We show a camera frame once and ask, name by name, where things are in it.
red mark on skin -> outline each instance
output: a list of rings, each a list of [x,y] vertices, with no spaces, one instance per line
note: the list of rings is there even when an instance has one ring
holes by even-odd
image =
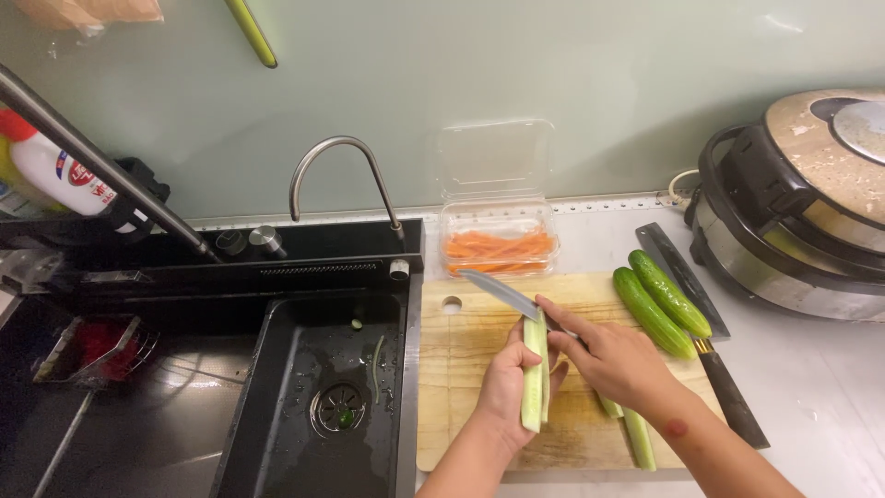
[[[681,438],[689,433],[689,425],[681,418],[671,418],[664,426],[664,434],[673,438]]]

light green wall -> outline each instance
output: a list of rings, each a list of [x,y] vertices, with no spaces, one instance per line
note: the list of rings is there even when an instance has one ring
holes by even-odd
[[[220,0],[160,5],[165,23],[80,47],[0,0],[0,61],[143,158],[185,217],[286,212],[298,159],[337,134],[372,147],[396,206],[441,204],[435,132],[518,118],[556,127],[548,197],[660,189],[779,96],[885,84],[882,0],[251,0],[274,70]],[[302,206],[381,199],[343,149],[312,166]]]

white countertop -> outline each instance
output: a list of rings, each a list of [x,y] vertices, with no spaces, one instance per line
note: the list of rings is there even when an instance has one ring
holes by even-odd
[[[885,497],[885,324],[786,315],[729,292],[689,257],[676,208],[554,216],[554,272],[612,271],[639,248],[634,229],[657,222],[689,262],[732,338],[715,343],[772,447],[762,454],[809,497]],[[428,221],[426,281],[447,278]],[[419,472],[417,485],[426,475]],[[703,496],[687,471],[509,472],[498,496]]]

person's right hand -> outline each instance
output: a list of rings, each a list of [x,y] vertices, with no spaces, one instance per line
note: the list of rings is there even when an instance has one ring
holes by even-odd
[[[552,331],[550,343],[568,356],[584,380],[600,394],[642,415],[657,401],[688,391],[661,359],[651,339],[617,323],[591,323],[538,295],[544,313],[578,334],[590,350],[564,332]]]

faucet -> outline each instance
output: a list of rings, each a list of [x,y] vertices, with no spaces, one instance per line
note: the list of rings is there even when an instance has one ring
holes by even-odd
[[[295,173],[292,175],[292,184],[289,185],[289,214],[292,215],[292,221],[297,222],[301,217],[301,211],[298,209],[298,191],[301,189],[301,180],[304,178],[304,172],[307,171],[307,167],[309,167],[313,160],[317,159],[323,151],[341,144],[353,145],[366,156],[366,160],[369,161],[369,167],[372,169],[372,175],[375,177],[375,182],[378,183],[378,191],[381,192],[381,199],[384,201],[384,207],[387,208],[388,215],[390,216],[390,229],[395,231],[397,238],[405,240],[403,224],[399,222],[396,218],[396,214],[393,212],[393,206],[390,204],[390,197],[388,197],[387,194],[387,187],[384,186],[384,179],[381,178],[381,171],[378,169],[378,162],[375,161],[375,156],[372,154],[372,151],[369,150],[369,146],[353,136],[331,136],[314,145],[304,157],[301,158],[301,162],[298,163],[298,166],[295,168]]]

